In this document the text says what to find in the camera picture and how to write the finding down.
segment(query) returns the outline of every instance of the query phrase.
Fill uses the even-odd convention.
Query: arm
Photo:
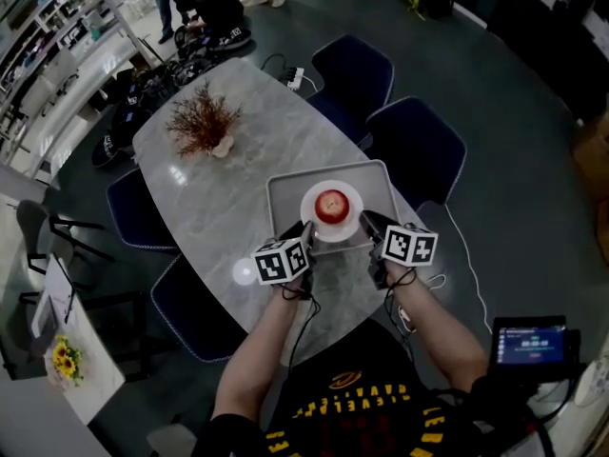
[[[406,268],[386,262],[389,283],[395,283]],[[414,273],[406,275],[410,282]],[[395,288],[395,298],[408,313],[431,360],[454,389],[468,392],[474,382],[486,375],[488,359],[480,343],[459,320],[451,315],[416,279],[409,286]]]
[[[236,414],[258,422],[297,309],[298,299],[286,300],[281,288],[273,288],[256,327],[226,365],[212,418]]]

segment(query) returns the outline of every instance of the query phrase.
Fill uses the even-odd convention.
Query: marble table
[[[178,96],[191,96],[207,80],[213,94],[224,95],[232,107],[243,107],[228,157],[181,158],[166,128],[172,102],[138,131],[133,146],[152,198],[178,247],[220,303],[250,331],[270,289],[257,283],[241,287],[233,281],[231,270],[271,235],[266,180],[276,174],[367,158],[305,100],[246,60],[226,61]],[[403,223],[423,227],[397,191],[395,197]],[[313,292],[322,311],[306,329],[296,363],[337,342],[382,304],[385,292],[374,288],[368,261],[367,249],[318,257]],[[434,266],[434,273],[439,269]],[[431,274],[430,269],[423,279]],[[309,303],[301,303],[283,363],[308,309]]]

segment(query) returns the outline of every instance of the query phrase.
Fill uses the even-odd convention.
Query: apple
[[[315,200],[315,213],[326,224],[340,224],[349,214],[349,200],[337,189],[328,189]]]

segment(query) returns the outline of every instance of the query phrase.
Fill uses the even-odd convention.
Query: navy blue chair
[[[184,255],[169,265],[152,288],[151,297],[182,344],[202,362],[228,359],[247,336]]]
[[[381,159],[408,204],[444,205],[461,175],[467,149],[461,137],[425,102],[403,98],[375,112],[366,126],[373,144],[365,151]]]
[[[130,247],[165,253],[180,253],[139,169],[128,172],[106,192],[114,225]]]
[[[313,56],[324,87],[307,102],[358,146],[368,136],[365,120],[389,101],[393,64],[351,35],[345,35]]]

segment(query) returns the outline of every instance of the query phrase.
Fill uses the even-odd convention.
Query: hand
[[[387,283],[389,286],[401,280],[402,282],[410,282],[412,281],[412,276],[414,275],[415,270],[413,268],[406,268],[400,264],[396,264],[393,261],[384,261],[384,266],[387,269]]]

